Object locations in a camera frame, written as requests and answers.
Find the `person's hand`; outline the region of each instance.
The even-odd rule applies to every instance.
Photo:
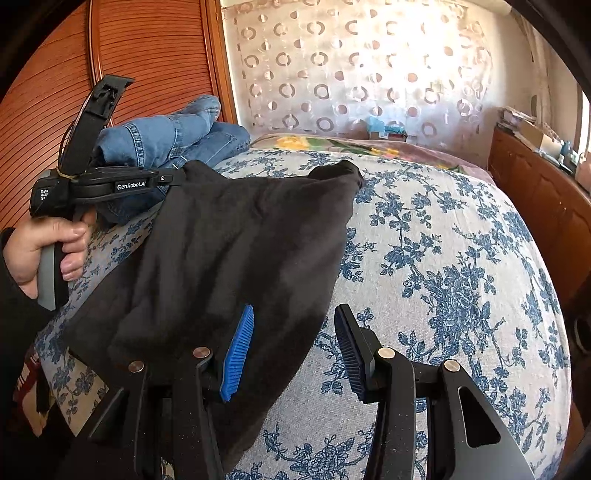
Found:
[[[32,218],[18,226],[2,253],[8,271],[21,290],[32,299],[37,298],[41,249],[56,242],[61,242],[63,252],[67,253],[60,264],[64,280],[80,278],[95,223],[96,210],[93,208],[82,216],[81,222],[44,217]]]

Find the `denim fabric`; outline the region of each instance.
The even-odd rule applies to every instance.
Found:
[[[219,100],[201,95],[180,112],[137,118],[104,129],[97,141],[94,163],[144,168],[182,168],[199,160],[213,167],[248,149],[250,135],[239,125],[216,122]],[[97,205],[109,223],[119,225],[164,200],[168,187],[110,200]]]

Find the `wooden wardrobe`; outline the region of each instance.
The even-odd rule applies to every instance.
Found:
[[[0,229],[28,217],[31,186],[106,73],[135,78],[114,124],[200,94],[236,122],[218,0],[88,0],[36,50],[0,103]]]

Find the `bed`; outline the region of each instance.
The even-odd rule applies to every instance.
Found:
[[[283,134],[255,141],[216,169],[230,178],[281,178],[342,159],[362,170],[366,184],[355,199],[326,320],[258,440],[227,478],[363,477],[376,407],[361,404],[350,390],[332,325],[339,303],[349,303],[362,327],[413,361],[458,360],[503,418],[535,476],[551,478],[571,400],[564,323],[538,248],[486,172],[408,144]],[[156,215],[157,208],[95,234],[70,302],[35,342],[53,401],[74,433],[107,386],[69,354],[60,332],[101,278],[141,245]],[[419,399],[415,478],[421,480],[425,408]],[[168,476],[173,471],[165,465]]]

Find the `colorful blanket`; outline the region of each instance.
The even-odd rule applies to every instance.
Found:
[[[268,134],[257,138],[252,148],[311,150],[371,155],[388,160],[405,160],[443,168],[494,184],[486,170],[453,155],[392,140],[353,140],[350,138],[317,137],[314,135]]]

